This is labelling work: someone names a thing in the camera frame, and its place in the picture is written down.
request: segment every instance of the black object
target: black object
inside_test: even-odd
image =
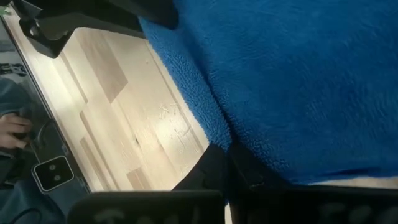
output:
[[[75,177],[65,156],[37,164],[33,167],[32,173],[43,193],[56,189]]]
[[[92,194],[74,206],[68,223],[219,224],[224,201],[219,191],[114,192]]]
[[[21,179],[30,175],[30,168],[37,163],[33,151],[23,149],[0,149],[0,190],[12,189]]]
[[[9,222],[9,224],[16,224],[22,217],[28,215],[28,214],[36,214],[38,216],[37,222],[38,224],[42,223],[42,219],[43,219],[43,215],[42,213],[36,209],[36,208],[30,208],[27,210],[24,210],[23,212],[21,212],[20,214],[18,214],[16,217],[14,217],[11,222]]]
[[[6,6],[11,2],[0,1]],[[169,29],[178,24],[172,0],[12,0],[19,25],[35,49],[56,58],[76,28],[144,38],[138,16]]]
[[[72,208],[68,223],[141,223],[147,216],[154,218],[142,223],[222,224],[225,197],[238,224],[398,223],[396,190],[292,185],[239,144],[227,154],[210,145],[171,192],[91,195]],[[214,218],[187,219],[195,207]],[[174,222],[164,222],[173,215]]]

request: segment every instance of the blue fleece blanket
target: blue fleece blanket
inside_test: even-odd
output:
[[[398,1],[175,6],[176,30],[142,26],[210,142],[233,129],[293,182],[397,174]]]

